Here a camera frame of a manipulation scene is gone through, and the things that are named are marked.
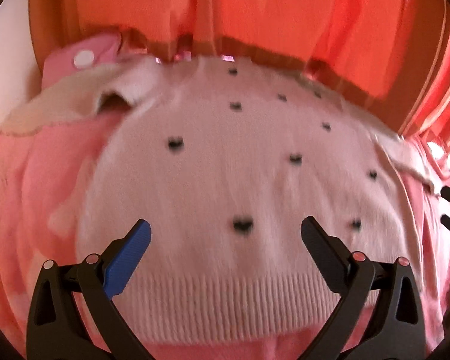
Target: blue gripper pad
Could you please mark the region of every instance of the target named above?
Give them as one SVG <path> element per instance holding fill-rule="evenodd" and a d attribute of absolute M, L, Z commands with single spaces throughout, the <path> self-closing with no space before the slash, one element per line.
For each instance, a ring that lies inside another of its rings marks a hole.
<path fill-rule="evenodd" d="M 140 219 L 125 237 L 122 249 L 105 269 L 103 289 L 109 299 L 123 292 L 151 239 L 150 224 Z"/>

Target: pink bedsheet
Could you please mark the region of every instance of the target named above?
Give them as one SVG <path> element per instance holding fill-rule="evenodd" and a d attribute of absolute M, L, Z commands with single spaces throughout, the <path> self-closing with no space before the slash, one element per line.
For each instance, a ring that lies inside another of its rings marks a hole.
<path fill-rule="evenodd" d="M 0 135 L 0 329 L 23 355 L 37 275 L 46 259 L 58 264 L 76 262 L 77 218 L 84 193 L 95 161 L 122 117 L 121 111 L 107 111 L 81 122 L 45 127 L 32 136 Z M 450 185 L 450 175 L 442 176 Z M 430 350 L 443 336 L 450 241 L 443 237 L 446 230 L 438 224 L 438 212 L 450 215 L 450 205 L 430 195 L 412 175 L 402 172 L 401 177 L 423 237 L 426 286 L 421 299 Z M 358 342 L 370 312 L 364 311 L 348 346 Z M 292 360 L 320 328 L 310 326 L 295 334 L 226 346 L 144 344 L 158 359 Z M 94 341 L 103 346 L 99 337 Z"/>

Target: ribbed hem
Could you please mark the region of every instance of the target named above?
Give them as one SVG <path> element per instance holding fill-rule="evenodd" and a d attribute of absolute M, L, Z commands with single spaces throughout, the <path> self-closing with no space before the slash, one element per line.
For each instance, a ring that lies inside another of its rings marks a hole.
<path fill-rule="evenodd" d="M 142 342 L 225 343 L 322 324 L 339 300 L 317 274 L 262 278 L 149 277 L 118 302 Z M 372 304 L 373 294 L 367 300 Z"/>

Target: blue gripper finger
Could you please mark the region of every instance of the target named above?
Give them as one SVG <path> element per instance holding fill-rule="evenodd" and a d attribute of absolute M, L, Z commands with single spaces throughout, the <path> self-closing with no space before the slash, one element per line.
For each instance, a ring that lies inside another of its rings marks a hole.
<path fill-rule="evenodd" d="M 147 221 L 139 219 L 125 237 L 125 242 L 105 269 L 103 289 L 108 298 L 121 294 L 150 245 L 152 228 Z"/>

